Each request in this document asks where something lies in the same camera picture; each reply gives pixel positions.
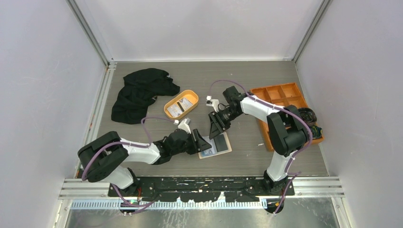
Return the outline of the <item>white credit card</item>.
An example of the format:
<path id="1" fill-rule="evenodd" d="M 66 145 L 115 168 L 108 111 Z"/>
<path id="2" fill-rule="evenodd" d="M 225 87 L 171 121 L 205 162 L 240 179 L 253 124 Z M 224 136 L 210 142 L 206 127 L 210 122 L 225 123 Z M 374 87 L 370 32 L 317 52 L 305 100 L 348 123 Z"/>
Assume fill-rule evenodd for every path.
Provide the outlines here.
<path id="1" fill-rule="evenodd" d="M 215 145 L 214 140 L 213 140 L 213 139 L 209 139 L 208 136 L 204 136 L 203 139 L 205 139 L 205 140 L 211 145 L 211 148 L 206 149 L 206 150 L 200 152 L 200 153 L 199 153 L 200 158 L 201 158 L 201 159 L 204 159 L 204 158 L 208 158 L 208 157 L 212 157 L 212 156 L 214 156 L 214 155 L 217 155 L 218 152 L 217 152 L 217 150 L 216 150 L 216 145 Z"/>

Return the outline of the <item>yellow oval tray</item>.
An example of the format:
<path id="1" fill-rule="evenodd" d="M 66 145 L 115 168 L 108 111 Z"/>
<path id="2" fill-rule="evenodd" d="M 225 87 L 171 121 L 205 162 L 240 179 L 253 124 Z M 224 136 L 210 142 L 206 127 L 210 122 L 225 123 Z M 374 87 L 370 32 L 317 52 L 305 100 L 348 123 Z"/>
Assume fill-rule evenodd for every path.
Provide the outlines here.
<path id="1" fill-rule="evenodd" d="M 180 92 L 174 99 L 166 103 L 163 110 L 168 118 L 180 120 L 192 111 L 199 102 L 199 96 L 192 90 Z"/>

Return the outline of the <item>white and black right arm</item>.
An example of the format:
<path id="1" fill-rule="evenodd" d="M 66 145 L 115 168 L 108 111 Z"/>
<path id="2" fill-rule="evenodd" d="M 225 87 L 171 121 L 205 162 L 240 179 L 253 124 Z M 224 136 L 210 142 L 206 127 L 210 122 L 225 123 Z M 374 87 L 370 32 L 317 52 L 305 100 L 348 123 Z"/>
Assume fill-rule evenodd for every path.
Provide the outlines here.
<path id="1" fill-rule="evenodd" d="M 214 139 L 230 128 L 231 122 L 242 114 L 252 115 L 268 125 L 268 135 L 274 154 L 263 174 L 263 186 L 269 195 L 276 195 L 288 181 L 288 170 L 296 154 L 311 143 L 312 132 L 303 121 L 298 109 L 266 102 L 251 92 L 240 93 L 231 86 L 223 92 L 228 103 L 220 108 L 219 100 L 210 95 L 206 105 L 214 110 L 209 113 L 211 129 L 209 138 Z"/>

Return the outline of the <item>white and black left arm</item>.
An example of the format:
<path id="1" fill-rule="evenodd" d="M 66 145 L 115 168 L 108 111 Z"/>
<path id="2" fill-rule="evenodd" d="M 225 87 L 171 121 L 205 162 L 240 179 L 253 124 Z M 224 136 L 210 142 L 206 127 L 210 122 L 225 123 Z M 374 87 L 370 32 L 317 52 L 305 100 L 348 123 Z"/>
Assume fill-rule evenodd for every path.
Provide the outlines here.
<path id="1" fill-rule="evenodd" d="M 164 164 L 180 153 L 197 154 L 212 148 L 197 129 L 187 132 L 176 129 L 161 140 L 150 144 L 132 142 L 110 131 L 77 153 L 84 168 L 82 180 L 88 182 L 107 181 L 127 196 L 138 192 L 139 184 L 134 172 L 124 168 L 124 162 L 142 162 L 150 165 Z"/>

